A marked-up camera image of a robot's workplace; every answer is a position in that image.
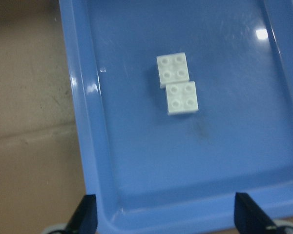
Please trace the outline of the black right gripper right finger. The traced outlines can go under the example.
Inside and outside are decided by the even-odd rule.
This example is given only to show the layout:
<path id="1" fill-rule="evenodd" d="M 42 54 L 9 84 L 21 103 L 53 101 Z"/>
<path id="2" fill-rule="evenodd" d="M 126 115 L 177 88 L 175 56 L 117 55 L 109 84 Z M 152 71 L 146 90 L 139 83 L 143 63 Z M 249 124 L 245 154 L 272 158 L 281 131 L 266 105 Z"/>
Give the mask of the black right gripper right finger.
<path id="1" fill-rule="evenodd" d="M 276 224 L 248 193 L 236 193 L 234 224 L 240 234 L 275 234 Z"/>

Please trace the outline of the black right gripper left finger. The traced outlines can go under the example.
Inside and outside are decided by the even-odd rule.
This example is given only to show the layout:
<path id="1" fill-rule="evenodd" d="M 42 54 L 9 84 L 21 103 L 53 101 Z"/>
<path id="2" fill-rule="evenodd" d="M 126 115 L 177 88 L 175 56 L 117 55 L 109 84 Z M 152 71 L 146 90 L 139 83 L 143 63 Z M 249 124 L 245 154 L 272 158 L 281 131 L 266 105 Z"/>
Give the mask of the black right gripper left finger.
<path id="1" fill-rule="evenodd" d="M 96 195 L 84 195 L 66 225 L 66 234 L 95 234 L 98 226 Z"/>

